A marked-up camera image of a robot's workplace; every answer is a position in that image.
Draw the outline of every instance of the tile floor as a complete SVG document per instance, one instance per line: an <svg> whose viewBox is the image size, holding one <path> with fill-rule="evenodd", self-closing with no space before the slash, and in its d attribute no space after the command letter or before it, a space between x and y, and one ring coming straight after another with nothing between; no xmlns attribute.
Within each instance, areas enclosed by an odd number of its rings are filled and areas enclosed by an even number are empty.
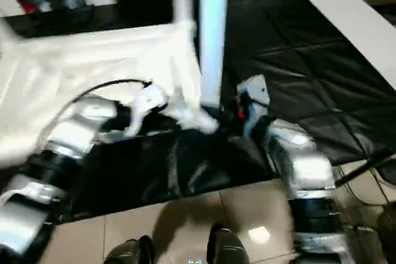
<svg viewBox="0 0 396 264"><path fill-rule="evenodd" d="M346 174L358 165L350 163L340 169ZM370 172L351 181L350 188L368 204L396 200L396 189L377 183ZM336 198L346 223L375 227L381 206L357 201L347 186L337 190ZM64 224L57 229L41 264L98 264L114 246L144 234L153 238L158 264L187 264L199 259L205 263L214 222L226 224L238 234L252 263L286 264L295 257L286 196L280 181L273 180ZM257 237L263 230L267 236ZM351 231L351 246L357 264L386 263L375 233Z"/></svg>

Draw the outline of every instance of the cable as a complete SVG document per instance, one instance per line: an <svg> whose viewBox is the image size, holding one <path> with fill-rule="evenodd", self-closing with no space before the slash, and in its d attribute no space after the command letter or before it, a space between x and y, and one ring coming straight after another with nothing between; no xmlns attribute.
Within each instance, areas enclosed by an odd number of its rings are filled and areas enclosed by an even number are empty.
<svg viewBox="0 0 396 264"><path fill-rule="evenodd" d="M342 170L342 168L341 168L340 166L339 166L338 168L339 168L339 170L341 170L341 173L342 173L342 175L344 176L344 175L345 175L344 170ZM367 207L384 207L384 206L385 206L384 204L367 203L367 202L363 201L362 199L358 198L358 197L355 195L355 193L353 193L352 188L351 188L349 182L346 183L346 186L348 187L348 191L349 191L349 193L351 194L351 196L352 196L354 199L356 199L357 201L359 201L360 203L362 203L363 205L366 205Z"/></svg>
<svg viewBox="0 0 396 264"><path fill-rule="evenodd" d="M278 115L282 116L284 119L290 119L290 117L287 116L283 111L280 111L277 108L273 108L272 106L269 106L269 104L267 104L267 103L263 103L258 100L252 99L252 98L250 98L249 100L251 103L257 103L258 105L261 105L262 107L267 108L269 111L276 112Z"/></svg>
<svg viewBox="0 0 396 264"><path fill-rule="evenodd" d="M73 103L77 102L80 98L82 98L83 96L101 89L101 88L105 88L111 85L117 85L119 83L141 83L143 85L144 88L148 87L149 85L152 84L152 82L147 82L144 80L139 80L139 79L122 79L122 80L110 80L109 82L105 82L105 83L100 83L99 85L96 85L92 88L89 88L88 90L82 92L80 95L77 95L75 98L73 98L72 100L70 100L68 103L66 103L63 108L55 115L55 117L52 119L52 121L43 129L43 132L41 133L41 135L48 135L48 133L46 133L46 131L49 131L53 128L53 125L55 125L56 121L62 116L62 114L69 108L70 105L72 105Z"/></svg>
<svg viewBox="0 0 396 264"><path fill-rule="evenodd" d="M152 82L146 82L144 80L137 80L137 79L122 79L122 80L110 80L109 82L106 83L100 83L99 85L96 85L92 88L89 88L87 91L84 91L83 93L81 93L80 95L78 95L77 97L75 97L69 104L67 104L67 108L70 106L70 104L75 103L77 100L79 100L81 97L95 91L101 88L105 88L111 85L117 85L119 83L141 83L143 85L144 88L148 87L149 85L152 84Z"/></svg>
<svg viewBox="0 0 396 264"><path fill-rule="evenodd" d="M372 175L373 178L376 180L377 185L378 185L379 189L381 190L381 193L382 193L383 196L385 197L386 202L389 203L389 199L388 199L388 197L386 196L386 194L385 194L385 192L384 192L384 189L381 187L381 183L380 183L380 181L378 180L378 177L372 172L372 170L373 170L373 169L370 170L371 175Z"/></svg>

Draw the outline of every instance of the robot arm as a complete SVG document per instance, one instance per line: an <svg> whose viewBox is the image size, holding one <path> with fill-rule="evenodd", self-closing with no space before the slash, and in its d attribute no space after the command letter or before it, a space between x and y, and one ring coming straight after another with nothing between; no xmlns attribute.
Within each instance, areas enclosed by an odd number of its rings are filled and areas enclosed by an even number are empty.
<svg viewBox="0 0 396 264"><path fill-rule="evenodd" d="M354 263L332 198L332 166L314 140L299 125L277 119L267 129L265 151L286 187L301 253L294 263Z"/></svg>
<svg viewBox="0 0 396 264"><path fill-rule="evenodd" d="M84 159L100 138L108 142L133 137L144 117L167 103L161 88L149 85L131 107L86 95L73 112L41 136L43 146L32 155L0 195L0 247L12 258L35 263L51 238L51 216L84 167Z"/></svg>

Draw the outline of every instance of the black mat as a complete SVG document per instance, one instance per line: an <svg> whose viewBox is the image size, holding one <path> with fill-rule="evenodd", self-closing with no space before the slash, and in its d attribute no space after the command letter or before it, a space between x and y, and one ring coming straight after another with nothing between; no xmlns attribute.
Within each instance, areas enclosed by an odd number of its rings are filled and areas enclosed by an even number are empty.
<svg viewBox="0 0 396 264"><path fill-rule="evenodd" d="M229 0L225 70L264 74L274 114L334 165L396 148L395 90L308 0Z"/></svg>

